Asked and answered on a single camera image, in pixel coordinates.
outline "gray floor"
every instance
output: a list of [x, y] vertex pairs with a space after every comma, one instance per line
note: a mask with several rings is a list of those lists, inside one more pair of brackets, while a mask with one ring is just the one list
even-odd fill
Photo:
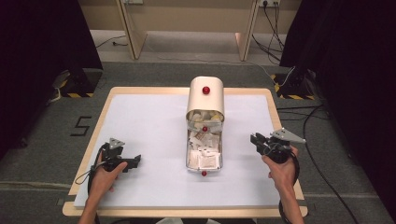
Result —
[[[122, 32], [92, 31], [99, 45]], [[257, 35], [263, 44], [270, 36]], [[61, 98], [50, 104], [37, 120], [28, 136], [26, 148], [8, 152], [0, 163], [0, 223], [76, 223], [76, 217], [65, 217], [62, 201], [74, 181], [90, 136], [99, 118], [105, 99], [114, 86], [180, 86], [188, 87], [196, 76], [216, 76], [225, 87], [267, 88], [274, 94], [282, 125], [303, 136], [308, 148], [300, 149], [300, 182], [309, 209], [305, 223], [353, 223], [346, 208], [320, 176], [314, 162], [328, 182], [344, 199], [359, 223], [393, 223], [363, 170], [348, 157], [342, 135], [337, 132], [328, 111], [321, 108], [306, 123], [312, 109], [280, 108], [320, 105], [325, 99], [284, 100], [275, 96], [272, 79], [266, 72], [287, 71], [268, 61], [257, 46], [252, 45], [248, 63], [240, 63], [233, 35], [169, 34], [148, 35], [141, 58], [132, 61], [128, 48], [113, 46], [112, 41], [98, 48], [104, 62], [104, 73], [92, 98]], [[114, 39], [122, 43], [124, 39]], [[75, 125], [89, 126], [84, 136]], [[103, 218], [105, 223], [112, 218]], [[278, 218], [259, 219], [258, 223], [282, 223]]]

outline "red ball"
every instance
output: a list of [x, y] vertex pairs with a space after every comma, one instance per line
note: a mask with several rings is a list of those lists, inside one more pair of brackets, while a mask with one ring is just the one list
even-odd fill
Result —
[[208, 94], [210, 93], [210, 88], [208, 88], [208, 87], [203, 87], [203, 88], [202, 88], [202, 92], [203, 92], [205, 95], [208, 95]]

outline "white container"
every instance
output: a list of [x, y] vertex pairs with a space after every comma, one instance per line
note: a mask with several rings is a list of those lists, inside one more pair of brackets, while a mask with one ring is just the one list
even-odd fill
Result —
[[224, 89], [217, 77], [196, 77], [187, 106], [186, 166], [203, 176], [222, 167]]

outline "black handheld controller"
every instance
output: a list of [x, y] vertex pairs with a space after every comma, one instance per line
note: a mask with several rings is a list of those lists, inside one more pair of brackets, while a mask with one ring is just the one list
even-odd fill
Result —
[[122, 170], [123, 173], [127, 173], [130, 169], [137, 168], [141, 160], [141, 155], [133, 159], [123, 159], [121, 156], [123, 145], [125, 145], [125, 143], [114, 138], [110, 138], [109, 143], [102, 145], [102, 162], [105, 170], [111, 172], [124, 161], [128, 162], [128, 165]]
[[284, 163], [288, 160], [291, 153], [290, 142], [305, 142], [303, 138], [284, 128], [270, 134], [269, 138], [260, 133], [251, 134], [250, 142], [256, 146], [257, 152], [276, 163]]

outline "red button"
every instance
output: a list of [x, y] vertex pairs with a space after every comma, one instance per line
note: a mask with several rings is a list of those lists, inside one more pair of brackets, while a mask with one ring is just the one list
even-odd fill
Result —
[[203, 92], [205, 95], [208, 95], [208, 94], [210, 93], [210, 88], [208, 88], [208, 87], [203, 87], [203, 88], [202, 88], [202, 92]]

